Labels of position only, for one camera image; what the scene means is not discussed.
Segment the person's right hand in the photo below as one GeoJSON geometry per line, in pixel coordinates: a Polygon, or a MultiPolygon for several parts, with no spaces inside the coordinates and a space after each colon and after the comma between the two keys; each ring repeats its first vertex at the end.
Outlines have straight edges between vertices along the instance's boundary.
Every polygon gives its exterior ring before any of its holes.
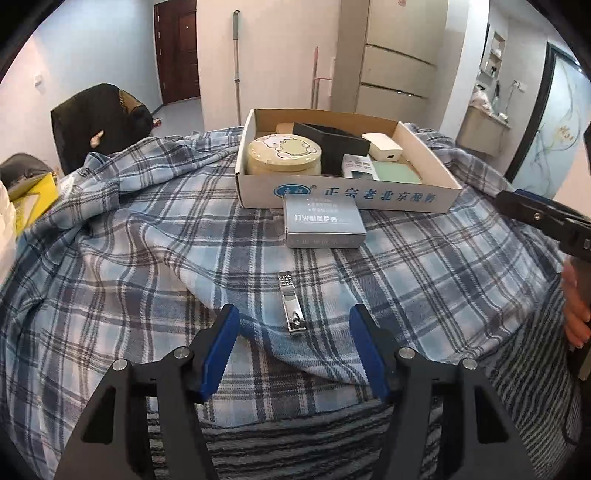
{"type": "Polygon", "coordinates": [[[582,349],[590,340],[588,326],[590,309],[589,304],[582,299],[577,289],[578,276],[570,258],[564,262],[561,277],[561,287],[565,299],[564,333],[574,348],[582,349]]]}

